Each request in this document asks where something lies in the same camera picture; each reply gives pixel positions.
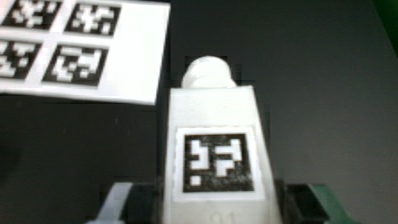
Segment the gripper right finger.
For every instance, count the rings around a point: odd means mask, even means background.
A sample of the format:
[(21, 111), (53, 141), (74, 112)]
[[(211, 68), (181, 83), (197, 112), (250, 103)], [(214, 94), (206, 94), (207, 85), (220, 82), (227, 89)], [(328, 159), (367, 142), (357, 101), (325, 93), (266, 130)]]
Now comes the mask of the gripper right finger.
[(296, 187), (296, 224), (362, 224), (349, 216), (325, 184)]

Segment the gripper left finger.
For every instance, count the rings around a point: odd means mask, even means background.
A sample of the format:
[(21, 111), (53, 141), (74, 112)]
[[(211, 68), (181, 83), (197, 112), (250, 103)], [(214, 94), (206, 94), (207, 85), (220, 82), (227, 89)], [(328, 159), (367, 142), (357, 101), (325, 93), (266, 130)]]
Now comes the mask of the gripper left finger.
[(86, 224), (124, 224), (120, 219), (122, 208), (127, 200), (131, 182), (115, 182), (108, 191), (95, 219)]

